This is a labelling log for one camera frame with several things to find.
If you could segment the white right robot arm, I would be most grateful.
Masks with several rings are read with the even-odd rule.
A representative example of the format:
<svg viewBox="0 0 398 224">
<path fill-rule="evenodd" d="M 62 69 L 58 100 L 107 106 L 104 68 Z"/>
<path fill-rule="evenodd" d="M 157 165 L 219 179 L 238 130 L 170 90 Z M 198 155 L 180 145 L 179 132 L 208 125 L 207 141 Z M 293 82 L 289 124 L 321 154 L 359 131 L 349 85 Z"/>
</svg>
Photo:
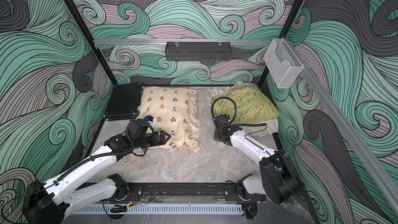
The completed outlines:
<svg viewBox="0 0 398 224">
<path fill-rule="evenodd" d="M 281 204 L 298 195 L 301 190 L 299 174 L 285 150 L 274 150 L 261 144 L 240 126 L 230 124 L 228 115 L 213 117 L 212 120 L 216 127 L 215 141 L 242 151 L 260 168 L 259 175 L 249 174 L 238 181 L 238 194 L 243 200 L 265 196 Z"/>
</svg>

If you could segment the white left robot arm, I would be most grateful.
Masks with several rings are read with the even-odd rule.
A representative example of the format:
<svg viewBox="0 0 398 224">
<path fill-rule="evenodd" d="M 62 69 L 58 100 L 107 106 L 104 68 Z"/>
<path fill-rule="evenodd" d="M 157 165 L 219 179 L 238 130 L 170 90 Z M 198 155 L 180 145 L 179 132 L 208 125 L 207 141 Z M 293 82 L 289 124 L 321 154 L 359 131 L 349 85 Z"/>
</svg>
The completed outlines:
<svg viewBox="0 0 398 224">
<path fill-rule="evenodd" d="M 129 187 L 119 174 L 83 187 L 88 179 L 136 149 L 166 144 L 171 135 L 153 128 L 153 117 L 132 120 L 124 134 L 108 139 L 86 159 L 44 183 L 36 180 L 26 188 L 22 213 L 29 224 L 59 224 L 69 215 L 101 200 L 123 201 Z"/>
</svg>

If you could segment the green lemon print pillow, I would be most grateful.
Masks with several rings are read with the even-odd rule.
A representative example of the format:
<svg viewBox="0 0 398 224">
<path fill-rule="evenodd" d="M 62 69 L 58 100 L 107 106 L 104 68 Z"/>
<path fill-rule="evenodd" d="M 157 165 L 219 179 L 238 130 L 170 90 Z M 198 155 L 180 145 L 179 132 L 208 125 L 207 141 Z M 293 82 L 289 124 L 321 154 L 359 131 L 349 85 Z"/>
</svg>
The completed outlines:
<svg viewBox="0 0 398 224">
<path fill-rule="evenodd" d="M 279 112 L 270 98 L 253 83 L 237 83 L 226 89 L 209 89 L 208 99 L 220 99 L 212 107 L 214 115 L 229 115 L 233 124 L 251 124 L 242 129 L 253 136 L 266 136 L 278 132 Z"/>
</svg>

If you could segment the cream animal print pillow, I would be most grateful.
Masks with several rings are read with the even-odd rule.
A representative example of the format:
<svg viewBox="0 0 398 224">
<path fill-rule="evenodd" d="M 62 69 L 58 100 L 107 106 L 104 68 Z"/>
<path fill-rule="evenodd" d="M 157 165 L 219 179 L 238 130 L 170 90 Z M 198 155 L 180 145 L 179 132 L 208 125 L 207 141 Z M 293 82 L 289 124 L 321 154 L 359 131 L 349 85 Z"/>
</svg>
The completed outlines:
<svg viewBox="0 0 398 224">
<path fill-rule="evenodd" d="M 143 90 L 139 118 L 152 116 L 154 130 L 171 136 L 164 145 L 158 145 L 160 149 L 188 147 L 190 152 L 201 153 L 198 93 L 185 87 L 146 87 Z"/>
</svg>

